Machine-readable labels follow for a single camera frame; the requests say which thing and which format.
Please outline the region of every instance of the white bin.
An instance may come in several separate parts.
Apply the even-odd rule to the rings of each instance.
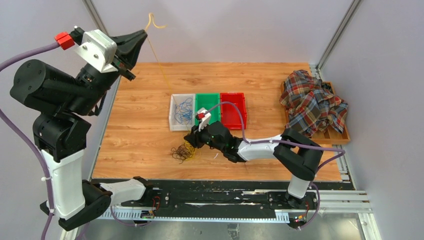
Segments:
[[[188,94],[173,94],[171,96],[171,101],[169,105],[169,130],[171,131],[190,131],[192,127],[195,125],[195,102],[196,102],[196,94],[188,93]],[[178,111],[178,107],[180,104],[183,104],[186,107],[184,110],[191,108],[191,119],[187,119],[184,114],[184,120],[182,120],[181,114],[176,114],[176,110]]]

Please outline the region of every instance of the white cable tie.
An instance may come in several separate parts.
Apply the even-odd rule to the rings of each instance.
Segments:
[[[52,177],[51,177],[51,176],[49,176],[49,177],[45,177],[45,176],[43,176],[43,177],[41,178],[41,181],[42,181],[42,182],[45,182],[46,180],[50,180],[50,179],[52,179]]]

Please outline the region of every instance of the gray floor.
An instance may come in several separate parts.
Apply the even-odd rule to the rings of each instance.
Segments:
[[[357,214],[318,215],[302,231],[279,223],[157,221],[128,227],[114,220],[94,220],[87,240],[364,240]]]

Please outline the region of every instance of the yellow rope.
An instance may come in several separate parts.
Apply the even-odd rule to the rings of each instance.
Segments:
[[[151,24],[153,24],[153,26],[154,26],[155,28],[157,28],[157,29],[164,29],[164,28],[166,28],[166,27],[167,27],[167,25],[162,25],[162,26],[158,26],[158,25],[156,25],[156,23],[155,23],[155,16],[153,15],[153,13],[151,13],[151,12],[150,12],[150,13],[148,14],[148,23],[147,23],[146,27],[144,28],[144,31],[145,31],[145,32],[147,32],[147,29],[150,27],[150,25],[151,25]],[[165,79],[166,84],[168,85],[168,88],[169,88],[170,94],[171,94],[171,96],[172,96],[172,98],[173,98],[174,102],[175,102],[175,103],[177,103],[177,100],[175,99],[175,97],[174,97],[174,95],[173,95],[173,90],[172,90],[172,88],[171,88],[170,81],[168,80],[167,75],[165,74],[164,68],[162,67],[161,62],[159,61],[159,58],[158,58],[158,56],[156,55],[155,49],[153,48],[152,42],[150,41],[150,39],[149,39],[149,36],[148,36],[148,35],[147,35],[147,41],[148,41],[148,44],[150,45],[151,51],[153,52],[154,58],[156,59],[156,62],[157,62],[157,64],[159,65],[160,71],[162,72],[163,79]],[[185,126],[187,127],[187,130],[190,132],[191,130],[190,130],[189,126],[188,126],[186,123],[184,123],[184,124],[185,124]],[[194,148],[194,147],[193,147],[193,146],[192,146],[192,145],[191,145],[188,141],[184,141],[184,146],[185,146],[185,147],[188,149],[188,151],[190,152],[190,156],[186,159],[186,161],[191,160],[191,159],[194,159],[194,158],[196,157],[197,149],[196,149],[196,148]]]

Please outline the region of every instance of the red plastic tray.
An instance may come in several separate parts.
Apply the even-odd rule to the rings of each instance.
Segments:
[[[246,129],[248,114],[246,112],[245,95],[242,92],[220,94],[221,102],[231,102],[237,106],[243,118],[244,129]],[[221,123],[229,129],[242,129],[239,114],[230,104],[221,105]]]

